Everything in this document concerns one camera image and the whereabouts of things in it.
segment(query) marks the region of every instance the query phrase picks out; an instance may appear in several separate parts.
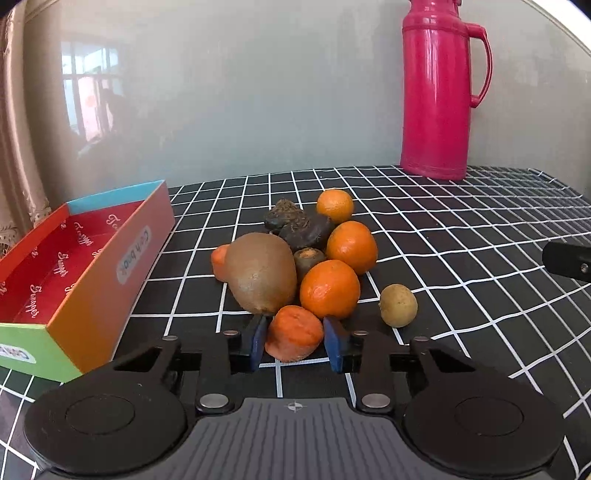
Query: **grid tablecloth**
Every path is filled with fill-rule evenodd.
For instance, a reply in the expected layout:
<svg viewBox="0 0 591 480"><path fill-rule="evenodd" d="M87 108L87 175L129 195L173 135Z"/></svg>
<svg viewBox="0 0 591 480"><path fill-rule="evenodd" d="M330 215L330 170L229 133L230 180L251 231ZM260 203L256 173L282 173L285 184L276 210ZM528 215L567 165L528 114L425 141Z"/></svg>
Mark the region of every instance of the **grid tablecloth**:
<svg viewBox="0 0 591 480"><path fill-rule="evenodd" d="M400 343L430 336L532 385L566 419L559 477L582 476L591 462L591 296L587 284L549 274L541 250L550 239L591 246L591 203L541 171L470 167L466 180L452 182L393 166L320 168L170 188L177 222L116 355L169 334L200 348L213 332L243 328L249 316L213 278L211 252L264 231L263 214L277 200L314 211L330 188L351 194L353 219L379 248L346 328L378 329ZM419 305L399 330L379 316L379 292L392 283L412 289ZM28 480L38 470L22 418L57 384L1 368L0 384L0 480ZM354 377L332 373L322 347L294 364L265 354L258 372L235 375L232 386L238 397L355 398Z"/></svg>

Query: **small potato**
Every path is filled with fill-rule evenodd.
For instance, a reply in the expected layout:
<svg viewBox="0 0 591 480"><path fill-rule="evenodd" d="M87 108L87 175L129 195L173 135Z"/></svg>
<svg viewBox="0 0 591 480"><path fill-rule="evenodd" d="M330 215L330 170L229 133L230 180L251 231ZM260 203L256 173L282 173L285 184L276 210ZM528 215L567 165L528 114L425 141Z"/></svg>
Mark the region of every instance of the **small potato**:
<svg viewBox="0 0 591 480"><path fill-rule="evenodd" d="M413 292L404 285L389 285L379 296L382 320L391 327L408 325L417 316L418 304Z"/></svg>

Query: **orange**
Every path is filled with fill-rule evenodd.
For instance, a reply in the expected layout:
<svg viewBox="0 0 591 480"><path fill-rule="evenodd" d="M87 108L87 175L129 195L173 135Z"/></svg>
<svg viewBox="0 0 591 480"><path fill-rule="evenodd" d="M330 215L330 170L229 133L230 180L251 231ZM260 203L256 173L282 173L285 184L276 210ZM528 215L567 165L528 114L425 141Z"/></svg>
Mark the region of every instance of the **orange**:
<svg viewBox="0 0 591 480"><path fill-rule="evenodd" d="M301 305L321 320L328 315L348 317L360 295L357 275L340 260L327 260L312 267L300 286Z"/></svg>
<svg viewBox="0 0 591 480"><path fill-rule="evenodd" d="M326 245L326 257L341 260L355 270L357 275L366 273L378 259L378 244L364 224L341 223L330 234Z"/></svg>
<svg viewBox="0 0 591 480"><path fill-rule="evenodd" d="M353 210L353 199L343 190L325 190L316 201L316 212L326 215L337 225L349 220Z"/></svg>

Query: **carrot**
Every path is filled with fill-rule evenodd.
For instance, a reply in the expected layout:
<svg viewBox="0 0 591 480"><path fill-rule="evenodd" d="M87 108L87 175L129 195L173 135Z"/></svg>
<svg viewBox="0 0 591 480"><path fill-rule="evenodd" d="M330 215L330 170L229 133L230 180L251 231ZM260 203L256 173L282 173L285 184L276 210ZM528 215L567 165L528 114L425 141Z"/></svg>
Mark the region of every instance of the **carrot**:
<svg viewBox="0 0 591 480"><path fill-rule="evenodd" d="M219 281L227 282L226 275L226 252L230 245L220 245L212 252L212 269L213 274Z"/></svg>
<svg viewBox="0 0 591 480"><path fill-rule="evenodd" d="M288 305L269 325L265 350L281 362L297 362L316 350L323 338L322 323L312 312Z"/></svg>

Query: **curtain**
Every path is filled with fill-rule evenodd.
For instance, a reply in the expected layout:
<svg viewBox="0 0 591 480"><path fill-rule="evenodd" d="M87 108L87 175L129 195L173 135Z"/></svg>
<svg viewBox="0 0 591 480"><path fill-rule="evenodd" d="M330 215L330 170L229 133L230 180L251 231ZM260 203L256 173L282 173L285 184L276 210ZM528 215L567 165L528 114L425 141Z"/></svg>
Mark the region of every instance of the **curtain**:
<svg viewBox="0 0 591 480"><path fill-rule="evenodd" d="M50 213L25 112L26 1L0 21L0 258Z"/></svg>

